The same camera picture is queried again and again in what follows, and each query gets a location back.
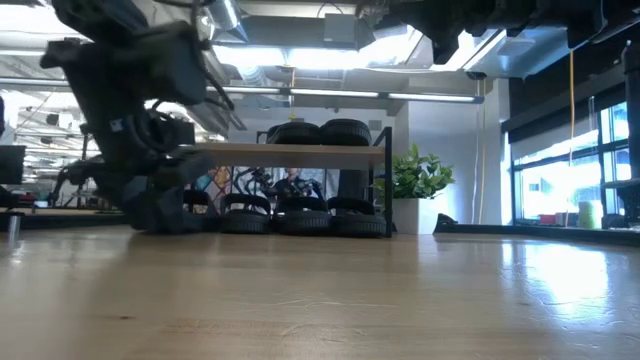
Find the green plant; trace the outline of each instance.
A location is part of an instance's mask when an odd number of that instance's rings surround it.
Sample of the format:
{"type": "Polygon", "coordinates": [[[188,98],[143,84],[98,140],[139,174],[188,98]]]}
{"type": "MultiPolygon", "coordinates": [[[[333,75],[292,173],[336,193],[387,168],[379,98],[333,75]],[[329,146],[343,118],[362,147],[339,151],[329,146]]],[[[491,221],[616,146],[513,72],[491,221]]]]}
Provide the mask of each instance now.
{"type": "MultiPolygon", "coordinates": [[[[437,155],[420,157],[413,144],[404,156],[393,157],[393,198],[433,199],[437,192],[453,184],[453,166],[444,166],[437,155]]],[[[384,194],[384,179],[376,179],[374,187],[384,194]]]]}

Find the black tire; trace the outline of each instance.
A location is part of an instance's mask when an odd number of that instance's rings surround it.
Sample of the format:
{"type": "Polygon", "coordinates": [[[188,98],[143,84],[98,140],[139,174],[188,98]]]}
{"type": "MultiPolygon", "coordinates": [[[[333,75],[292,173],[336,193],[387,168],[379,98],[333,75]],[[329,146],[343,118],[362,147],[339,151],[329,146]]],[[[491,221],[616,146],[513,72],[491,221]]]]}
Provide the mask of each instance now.
{"type": "Polygon", "coordinates": [[[280,218],[278,230],[286,235],[326,235],[331,214],[323,211],[292,211],[280,218]]]}
{"type": "Polygon", "coordinates": [[[373,205],[365,200],[334,197],[327,200],[329,210],[336,209],[338,216],[331,219],[331,232],[341,237],[382,237],[387,222],[377,216],[373,205]]]}
{"type": "Polygon", "coordinates": [[[387,222],[376,215],[346,215],[331,219],[331,230],[341,237],[376,238],[383,237],[387,222]]]}
{"type": "Polygon", "coordinates": [[[267,234],[269,217],[252,211],[229,211],[222,217],[220,232],[225,234],[267,234]]]}
{"type": "Polygon", "coordinates": [[[362,121],[352,119],[329,120],[320,128],[323,145],[369,146],[371,132],[362,121]]]}
{"type": "Polygon", "coordinates": [[[270,139],[272,144],[319,145],[320,128],[308,123],[286,123],[279,125],[270,139]]]}
{"type": "Polygon", "coordinates": [[[229,194],[220,202],[222,219],[220,232],[225,234],[266,234],[269,232],[271,204],[263,197],[229,194]],[[253,210],[229,210],[232,204],[246,204],[262,208],[265,214],[253,210]]]}

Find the yellow cable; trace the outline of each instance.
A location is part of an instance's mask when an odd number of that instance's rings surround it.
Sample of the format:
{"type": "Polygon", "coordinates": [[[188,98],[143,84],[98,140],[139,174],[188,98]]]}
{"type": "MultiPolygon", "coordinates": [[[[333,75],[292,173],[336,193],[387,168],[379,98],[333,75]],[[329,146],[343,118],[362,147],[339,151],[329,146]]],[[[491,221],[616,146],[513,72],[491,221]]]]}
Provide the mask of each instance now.
{"type": "MultiPolygon", "coordinates": [[[[482,80],[482,97],[487,96],[487,79],[482,80]]],[[[485,161],[487,158],[487,142],[486,142],[486,128],[487,128],[487,107],[482,104],[482,177],[480,180],[480,211],[478,213],[478,224],[482,224],[482,204],[484,203],[484,170],[485,161]]]]}
{"type": "MultiPolygon", "coordinates": [[[[573,137],[575,135],[576,128],[576,98],[574,93],[574,83],[573,83],[573,50],[569,50],[569,98],[571,103],[569,104],[569,108],[571,109],[571,135],[569,138],[569,170],[571,170],[571,166],[573,165],[573,137]]],[[[567,212],[564,216],[564,226],[569,226],[569,203],[570,203],[570,195],[567,194],[567,212]]]]}

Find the glass window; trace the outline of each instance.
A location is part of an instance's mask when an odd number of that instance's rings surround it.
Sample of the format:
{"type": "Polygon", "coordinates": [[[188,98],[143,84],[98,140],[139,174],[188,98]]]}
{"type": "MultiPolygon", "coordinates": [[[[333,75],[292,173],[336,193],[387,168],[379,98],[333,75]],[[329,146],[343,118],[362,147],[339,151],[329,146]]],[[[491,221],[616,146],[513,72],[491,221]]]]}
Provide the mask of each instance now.
{"type": "MultiPolygon", "coordinates": [[[[631,179],[629,149],[604,154],[604,178],[606,182],[631,179]]],[[[607,214],[624,215],[623,203],[615,189],[607,189],[607,214]]]]}
{"type": "Polygon", "coordinates": [[[520,173],[522,216],[539,219],[540,215],[578,212],[582,201],[600,201],[600,163],[598,156],[524,169],[520,173]]]}
{"type": "Polygon", "coordinates": [[[600,112],[602,142],[604,144],[629,138],[627,103],[618,104],[600,112]]]}
{"type": "Polygon", "coordinates": [[[523,164],[528,164],[534,161],[542,160],[545,158],[568,154],[571,147],[573,147],[573,151],[577,151],[577,150],[586,149],[589,147],[594,147],[597,145],[598,145],[598,130],[591,130],[586,134],[582,134],[574,137],[573,139],[568,139],[568,140],[559,142],[544,150],[540,150],[533,154],[517,159],[515,161],[515,164],[523,165],[523,164]]]}

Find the potted plant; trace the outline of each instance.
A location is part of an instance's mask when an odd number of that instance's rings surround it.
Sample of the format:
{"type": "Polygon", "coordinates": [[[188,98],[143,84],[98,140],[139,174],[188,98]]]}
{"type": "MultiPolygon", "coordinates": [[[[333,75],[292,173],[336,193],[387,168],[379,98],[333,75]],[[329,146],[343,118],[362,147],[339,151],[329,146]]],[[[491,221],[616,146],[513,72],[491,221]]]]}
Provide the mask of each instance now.
{"type": "MultiPolygon", "coordinates": [[[[453,166],[444,166],[437,155],[421,157],[413,144],[404,156],[393,157],[393,222],[401,234],[433,234],[438,222],[434,198],[453,184],[453,166]]],[[[384,194],[384,179],[374,186],[384,194]]]]}

